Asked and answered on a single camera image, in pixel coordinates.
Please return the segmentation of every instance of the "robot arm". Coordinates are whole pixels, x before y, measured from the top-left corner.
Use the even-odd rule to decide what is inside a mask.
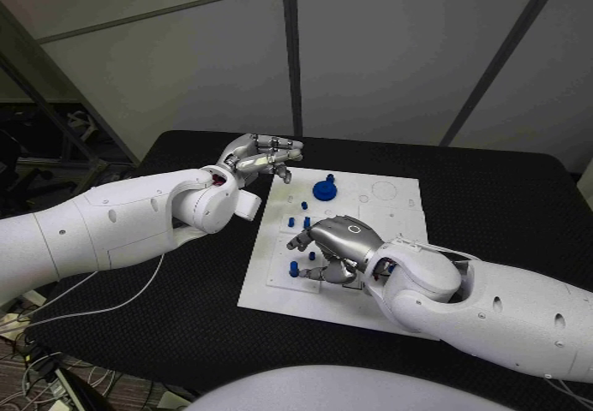
[[[518,372],[593,382],[589,291],[507,265],[453,263],[434,247],[403,238],[384,242],[352,217],[322,220],[289,249],[303,251],[313,241],[331,263],[299,276],[349,283],[361,275],[384,315],[404,330]]]
[[[241,188],[299,160],[303,144],[245,134],[217,165],[113,182],[56,207],[0,220],[0,305],[74,274],[134,265],[254,219],[261,199]],[[173,217],[186,226],[173,228]]]

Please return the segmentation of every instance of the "robotic hand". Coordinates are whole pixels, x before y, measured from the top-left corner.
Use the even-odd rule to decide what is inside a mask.
[[[440,253],[452,250],[403,237],[385,242],[348,216],[322,220],[287,247],[305,251],[312,242],[329,264],[299,276],[342,284],[362,276],[365,292],[401,329],[518,372],[593,382],[589,291],[507,265],[452,262]]]
[[[217,165],[113,182],[49,210],[0,220],[0,306],[62,277],[134,265],[254,219],[261,199],[241,190],[258,173],[290,182],[284,161],[303,143],[245,134]],[[173,228],[173,217],[185,222]]]

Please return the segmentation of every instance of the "black table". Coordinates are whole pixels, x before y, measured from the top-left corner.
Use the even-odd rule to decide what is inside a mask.
[[[172,131],[150,149],[142,176],[215,164],[240,134]],[[593,289],[593,214],[550,156],[303,138],[297,165],[417,178],[432,243]],[[266,201],[271,177],[248,187]],[[429,379],[515,409],[579,404],[534,378],[443,342],[237,307],[263,211],[165,257],[153,285],[124,309],[32,328],[52,349],[156,381],[209,390],[282,366],[364,366]],[[111,307],[144,285],[157,260],[90,280],[43,317]],[[56,294],[81,278],[62,281]],[[573,384],[593,396],[592,388]]]

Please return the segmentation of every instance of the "circular cutout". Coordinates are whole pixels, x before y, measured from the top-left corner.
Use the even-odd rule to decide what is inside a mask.
[[[390,182],[377,182],[374,184],[374,196],[380,200],[393,200],[398,195],[398,189]]]

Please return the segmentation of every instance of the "white board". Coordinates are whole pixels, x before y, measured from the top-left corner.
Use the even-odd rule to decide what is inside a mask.
[[[290,170],[292,183],[284,184],[276,177],[271,184],[238,306],[434,339],[407,333],[390,322],[359,282],[341,286],[289,275],[290,261],[299,263],[299,269],[328,264],[315,244],[305,252],[287,249],[290,239],[303,230],[305,217],[312,218],[313,225],[323,218],[349,215],[374,228],[385,241],[403,234],[427,242],[417,180],[295,167]],[[331,201],[319,201],[313,185],[329,173],[335,176],[338,195]],[[289,227],[290,217],[296,219],[295,227]],[[309,260],[312,251],[315,261]]]

